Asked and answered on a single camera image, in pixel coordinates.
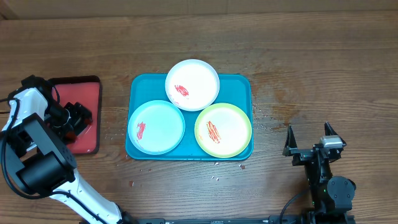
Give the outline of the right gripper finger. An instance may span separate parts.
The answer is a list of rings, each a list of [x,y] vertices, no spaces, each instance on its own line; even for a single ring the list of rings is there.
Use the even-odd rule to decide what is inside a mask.
[[[336,131],[331,127],[329,122],[326,122],[324,124],[324,128],[325,128],[325,135],[326,136],[333,136],[333,135],[337,135]]]
[[[285,146],[283,150],[283,155],[292,155],[292,151],[297,150],[297,143],[295,140],[294,132],[292,126],[289,125],[287,129],[287,139],[285,141]]]

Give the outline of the light blue plate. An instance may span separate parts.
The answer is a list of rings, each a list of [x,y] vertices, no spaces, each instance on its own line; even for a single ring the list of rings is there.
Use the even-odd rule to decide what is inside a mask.
[[[139,151],[156,156],[178,146],[185,133],[185,120],[172,103],[152,100],[134,110],[127,131],[130,141]]]

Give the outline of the white plate with red stain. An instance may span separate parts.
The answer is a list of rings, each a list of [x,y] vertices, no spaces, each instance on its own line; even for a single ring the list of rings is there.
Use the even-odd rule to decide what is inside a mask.
[[[174,65],[165,79],[168,99],[185,111],[200,111],[210,106],[220,91],[216,70],[198,59],[183,60]]]

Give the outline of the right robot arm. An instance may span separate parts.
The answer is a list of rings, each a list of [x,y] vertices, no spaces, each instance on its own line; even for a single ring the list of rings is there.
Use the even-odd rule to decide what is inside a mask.
[[[341,158],[346,142],[326,122],[325,135],[310,149],[299,149],[291,126],[287,129],[283,156],[292,157],[293,166],[304,166],[308,189],[290,199],[283,207],[280,223],[334,223],[355,224],[354,216],[347,212],[352,209],[356,184],[343,176],[333,175],[330,164]],[[303,210],[297,218],[285,218],[287,207],[297,198],[311,194],[312,208]]]

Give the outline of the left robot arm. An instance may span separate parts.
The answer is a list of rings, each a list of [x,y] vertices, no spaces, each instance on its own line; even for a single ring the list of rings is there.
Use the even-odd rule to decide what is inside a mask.
[[[92,129],[88,151],[98,150],[101,94],[97,76],[23,79],[4,99],[10,112],[1,130],[2,174],[20,197],[58,200],[85,223],[137,223],[84,180],[68,148]]]

